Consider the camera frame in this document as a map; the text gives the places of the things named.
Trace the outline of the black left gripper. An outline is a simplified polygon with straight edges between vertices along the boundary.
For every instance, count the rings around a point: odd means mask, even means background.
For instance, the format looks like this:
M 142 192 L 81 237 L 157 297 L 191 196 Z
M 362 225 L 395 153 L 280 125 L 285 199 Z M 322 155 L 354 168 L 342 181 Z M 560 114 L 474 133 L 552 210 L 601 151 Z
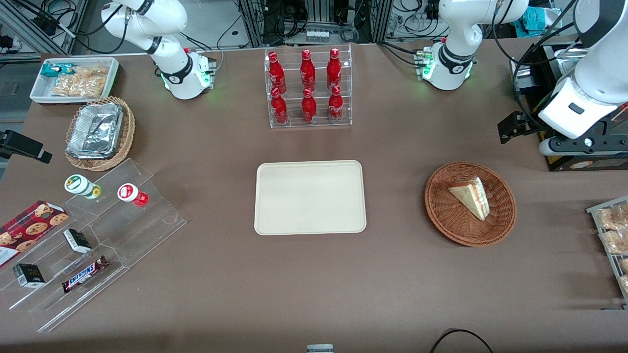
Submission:
M 568 138 L 535 118 L 527 118 L 522 112 L 512 112 L 498 123 L 500 143 L 512 138 L 554 132 L 554 136 L 541 141 L 540 150 L 626 150 L 627 135 L 612 132 L 610 115 L 594 123 L 583 136 Z

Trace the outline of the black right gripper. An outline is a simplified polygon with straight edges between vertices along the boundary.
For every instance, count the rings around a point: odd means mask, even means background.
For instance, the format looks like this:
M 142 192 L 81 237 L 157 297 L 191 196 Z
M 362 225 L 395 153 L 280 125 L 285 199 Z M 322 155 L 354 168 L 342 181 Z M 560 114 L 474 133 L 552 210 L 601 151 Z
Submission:
M 10 159 L 13 155 L 33 158 L 45 164 L 49 164 L 53 156 L 44 150 L 42 143 L 8 129 L 0 134 L 0 156 Z

